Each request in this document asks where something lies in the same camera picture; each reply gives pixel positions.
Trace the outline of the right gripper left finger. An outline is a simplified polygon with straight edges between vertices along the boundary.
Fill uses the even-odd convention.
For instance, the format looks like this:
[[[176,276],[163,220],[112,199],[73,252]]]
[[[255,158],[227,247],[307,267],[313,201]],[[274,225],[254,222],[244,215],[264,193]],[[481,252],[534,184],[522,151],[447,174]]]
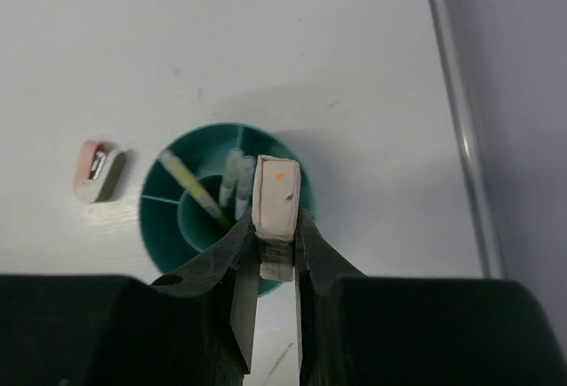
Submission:
[[[1,278],[4,385],[239,385],[250,372],[258,253],[249,216],[145,284],[125,275]]]

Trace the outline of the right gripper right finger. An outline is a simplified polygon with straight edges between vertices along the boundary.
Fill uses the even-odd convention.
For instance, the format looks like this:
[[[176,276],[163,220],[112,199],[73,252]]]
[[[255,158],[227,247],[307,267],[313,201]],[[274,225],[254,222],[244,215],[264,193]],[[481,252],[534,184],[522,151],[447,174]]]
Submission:
[[[295,232],[303,385],[546,385],[549,325],[518,282],[372,277],[307,212]]]

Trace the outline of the white eraser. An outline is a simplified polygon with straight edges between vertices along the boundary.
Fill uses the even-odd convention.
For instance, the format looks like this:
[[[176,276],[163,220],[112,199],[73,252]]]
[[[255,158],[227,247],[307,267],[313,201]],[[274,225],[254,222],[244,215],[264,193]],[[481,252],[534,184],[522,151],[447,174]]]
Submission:
[[[260,277],[294,280],[293,240],[299,214],[299,163],[260,155],[252,190],[252,224],[260,240]]]

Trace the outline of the yellow highlighter pen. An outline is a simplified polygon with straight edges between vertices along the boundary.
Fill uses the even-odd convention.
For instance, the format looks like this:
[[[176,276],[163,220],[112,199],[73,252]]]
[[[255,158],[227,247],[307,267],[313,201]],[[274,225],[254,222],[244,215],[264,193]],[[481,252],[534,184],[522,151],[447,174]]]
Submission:
[[[158,161],[209,216],[223,228],[230,229],[231,224],[220,206],[180,158],[172,151],[164,150],[159,154]]]

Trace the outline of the purple highlighter pen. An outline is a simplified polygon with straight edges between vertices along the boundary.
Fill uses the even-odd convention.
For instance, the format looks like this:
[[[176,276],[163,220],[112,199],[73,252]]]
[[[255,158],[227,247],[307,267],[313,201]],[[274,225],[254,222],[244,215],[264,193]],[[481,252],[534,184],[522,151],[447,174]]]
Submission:
[[[250,199],[252,198],[255,166],[255,157],[244,156],[241,159],[235,196],[235,220],[239,220],[248,209]]]

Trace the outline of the green highlighter pen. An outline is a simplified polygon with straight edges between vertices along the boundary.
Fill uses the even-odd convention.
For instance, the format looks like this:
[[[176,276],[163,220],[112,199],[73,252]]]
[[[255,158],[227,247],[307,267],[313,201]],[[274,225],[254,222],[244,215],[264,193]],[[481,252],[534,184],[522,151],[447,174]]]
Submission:
[[[225,159],[224,171],[219,188],[219,205],[226,208],[235,190],[241,159],[244,153],[239,148],[230,149]]]

